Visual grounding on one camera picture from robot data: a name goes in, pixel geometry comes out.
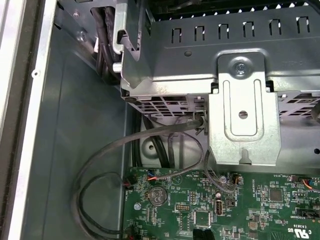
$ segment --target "white printed label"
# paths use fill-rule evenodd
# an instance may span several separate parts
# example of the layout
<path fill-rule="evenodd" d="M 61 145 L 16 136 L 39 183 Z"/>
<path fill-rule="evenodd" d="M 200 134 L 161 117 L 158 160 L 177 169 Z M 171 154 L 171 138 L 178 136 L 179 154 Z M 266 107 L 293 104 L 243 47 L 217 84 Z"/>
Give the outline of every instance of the white printed label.
<path fill-rule="evenodd" d="M 298 239 L 309 239 L 309 234 L 307 233 L 307 231 L 305 229 L 295 228 L 294 233 Z"/>

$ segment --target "screw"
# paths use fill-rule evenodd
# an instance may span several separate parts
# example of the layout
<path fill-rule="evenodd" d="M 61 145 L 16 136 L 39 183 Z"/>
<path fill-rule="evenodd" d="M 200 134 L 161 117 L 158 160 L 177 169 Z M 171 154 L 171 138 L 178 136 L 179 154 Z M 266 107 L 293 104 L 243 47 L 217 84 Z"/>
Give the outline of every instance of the screw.
<path fill-rule="evenodd" d="M 78 40 L 83 43 L 87 41 L 87 34 L 85 31 L 79 32 Z"/>
<path fill-rule="evenodd" d="M 221 198 L 221 193 L 218 191 L 215 193 L 215 198 L 220 199 Z"/>
<path fill-rule="evenodd" d="M 77 19 L 79 16 L 80 16 L 80 14 L 79 14 L 77 11 L 75 11 L 75 12 L 73 13 L 73 17 L 74 17 L 75 19 Z"/>
<path fill-rule="evenodd" d="M 221 176 L 219 180 L 222 184 L 225 184 L 227 182 L 227 178 L 225 176 Z"/>
<path fill-rule="evenodd" d="M 246 66 L 243 63 L 239 63 L 235 66 L 235 71 L 239 75 L 245 74 Z"/>
<path fill-rule="evenodd" d="M 136 202 L 133 206 L 134 210 L 140 210 L 141 209 L 141 204 Z"/>

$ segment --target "green circuit board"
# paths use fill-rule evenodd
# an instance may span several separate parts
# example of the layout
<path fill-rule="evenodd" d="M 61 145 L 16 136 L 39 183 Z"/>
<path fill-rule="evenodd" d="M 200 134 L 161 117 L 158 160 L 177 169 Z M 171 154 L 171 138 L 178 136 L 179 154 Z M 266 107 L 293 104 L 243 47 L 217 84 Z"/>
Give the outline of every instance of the green circuit board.
<path fill-rule="evenodd" d="M 320 239 L 320 194 L 306 188 L 302 176 L 224 173 L 228 181 L 236 178 L 238 187 L 217 198 L 202 170 L 163 180 L 147 180 L 148 168 L 134 167 L 128 174 L 137 183 L 125 192 L 123 229 L 134 228 L 142 240 L 190 240 L 193 229 L 211 229 L 216 240 Z M 309 179 L 320 188 L 320 177 Z M 161 206 L 150 199 L 154 187 L 166 192 Z"/>

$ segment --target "red wire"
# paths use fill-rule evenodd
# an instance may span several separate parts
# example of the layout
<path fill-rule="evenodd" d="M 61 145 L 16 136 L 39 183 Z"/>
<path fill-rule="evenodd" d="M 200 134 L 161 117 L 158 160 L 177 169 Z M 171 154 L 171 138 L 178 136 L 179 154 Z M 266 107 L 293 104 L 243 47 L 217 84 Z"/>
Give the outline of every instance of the red wire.
<path fill-rule="evenodd" d="M 311 186 L 309 186 L 309 185 L 306 183 L 306 181 L 305 181 L 305 180 L 302 180 L 302 182 L 303 182 L 303 184 L 304 184 L 308 189 L 312 190 L 312 187 L 311 187 Z"/>

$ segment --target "mounting hole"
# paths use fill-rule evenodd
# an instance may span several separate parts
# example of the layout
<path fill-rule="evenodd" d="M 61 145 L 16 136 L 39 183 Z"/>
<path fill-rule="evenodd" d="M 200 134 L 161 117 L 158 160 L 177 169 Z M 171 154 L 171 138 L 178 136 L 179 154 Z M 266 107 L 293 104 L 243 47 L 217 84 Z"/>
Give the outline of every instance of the mounting hole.
<path fill-rule="evenodd" d="M 37 71 L 37 70 L 33 70 L 32 73 L 31 73 L 31 77 L 33 77 L 33 78 L 35 78 L 35 77 L 37 77 L 39 75 L 40 75 L 40 72 Z"/>
<path fill-rule="evenodd" d="M 248 117 L 248 113 L 246 111 L 239 112 L 239 118 L 246 119 Z"/>
<path fill-rule="evenodd" d="M 192 55 L 192 51 L 185 51 L 185 52 L 184 52 L 184 55 L 185 55 L 186 57 L 190 57 L 190 56 Z"/>

